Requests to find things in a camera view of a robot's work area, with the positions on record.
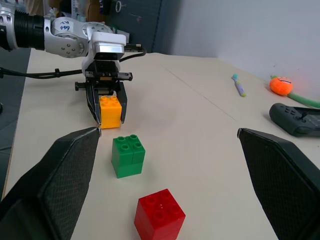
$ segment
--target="black controller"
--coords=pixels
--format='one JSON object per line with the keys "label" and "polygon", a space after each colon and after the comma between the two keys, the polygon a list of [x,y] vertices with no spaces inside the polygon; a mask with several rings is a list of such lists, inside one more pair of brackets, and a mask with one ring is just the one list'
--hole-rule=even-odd
{"label": "black controller", "polygon": [[289,134],[320,137],[320,109],[273,104],[270,118]]}

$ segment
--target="black cable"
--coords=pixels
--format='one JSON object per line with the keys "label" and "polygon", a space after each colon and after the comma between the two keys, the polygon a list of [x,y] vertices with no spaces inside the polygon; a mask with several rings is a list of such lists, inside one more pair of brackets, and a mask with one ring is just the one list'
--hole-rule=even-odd
{"label": "black cable", "polygon": [[[126,61],[128,59],[133,59],[137,57],[142,57],[146,55],[147,51],[145,48],[142,48],[141,53],[133,54],[130,56],[126,56],[124,58],[121,58],[119,62]],[[0,77],[3,77],[3,75],[9,75],[9,76],[17,76],[17,77],[27,77],[31,79],[54,79],[54,78],[60,78],[70,75],[76,75],[76,74],[82,74],[82,70],[71,70],[71,71],[59,71],[59,69],[55,69],[55,72],[43,72],[43,73],[22,73],[18,71],[12,71],[9,69],[5,69],[0,67]]]}
{"label": "black cable", "polygon": [[119,62],[121,63],[121,62],[123,62],[123,61],[125,61],[125,60],[128,60],[128,59],[133,59],[133,58],[136,58],[136,57],[142,57],[142,56],[146,55],[146,53],[147,53],[147,51],[146,51],[146,49],[143,47],[141,53],[137,53],[137,54],[133,54],[133,55],[130,55],[130,56],[126,56],[126,57],[124,57],[124,58],[121,58],[121,59],[119,60]]}

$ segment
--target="toy block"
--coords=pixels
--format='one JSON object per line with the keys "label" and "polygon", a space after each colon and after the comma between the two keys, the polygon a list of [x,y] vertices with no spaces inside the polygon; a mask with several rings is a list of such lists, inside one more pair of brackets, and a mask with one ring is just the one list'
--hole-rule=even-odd
{"label": "toy block", "polygon": [[137,135],[131,134],[130,136],[126,136],[127,140],[132,152],[132,164],[141,164],[144,162],[146,150],[142,146]]}
{"label": "toy block", "polygon": [[136,135],[114,138],[111,163],[116,177],[119,179],[140,174],[145,153],[146,151]]}
{"label": "toy block", "polygon": [[116,177],[118,179],[140,174],[142,172],[142,167],[143,167],[143,163],[120,166],[117,168],[117,170],[115,166],[113,166],[113,168],[115,169]]}
{"label": "toy block", "polygon": [[122,106],[116,96],[102,96],[100,101],[101,128],[119,128],[121,124]]}
{"label": "toy block", "polygon": [[132,164],[133,152],[124,136],[113,139],[112,142],[112,165],[117,172],[119,167]]}
{"label": "toy block", "polygon": [[186,218],[168,189],[138,200],[134,225],[141,240],[175,240]]}

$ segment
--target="beige table surface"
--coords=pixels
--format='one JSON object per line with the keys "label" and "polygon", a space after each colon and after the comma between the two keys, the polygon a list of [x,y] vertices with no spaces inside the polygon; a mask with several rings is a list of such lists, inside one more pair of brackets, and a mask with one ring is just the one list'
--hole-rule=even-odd
{"label": "beige table surface", "polygon": [[[81,62],[32,50],[28,72],[75,70]],[[140,239],[134,226],[138,198],[168,188],[186,214],[179,240],[276,240],[254,193],[237,130],[292,141],[319,168],[320,141],[290,136],[269,118],[274,103],[300,104],[215,58],[152,53],[121,67],[134,77],[125,83],[125,123],[102,131],[72,239]],[[247,97],[239,96],[234,73]],[[26,79],[6,193],[56,139],[95,126],[85,92],[74,90],[75,81],[83,80],[83,75]],[[112,139],[130,134],[137,134],[146,149],[142,174],[117,179]]]}

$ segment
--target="gray wall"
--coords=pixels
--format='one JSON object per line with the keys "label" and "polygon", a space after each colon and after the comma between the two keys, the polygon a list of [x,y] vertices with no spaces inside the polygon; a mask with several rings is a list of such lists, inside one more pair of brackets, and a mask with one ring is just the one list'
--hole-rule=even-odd
{"label": "gray wall", "polygon": [[166,53],[219,57],[265,81],[286,76],[320,100],[319,0],[182,0],[172,22]]}

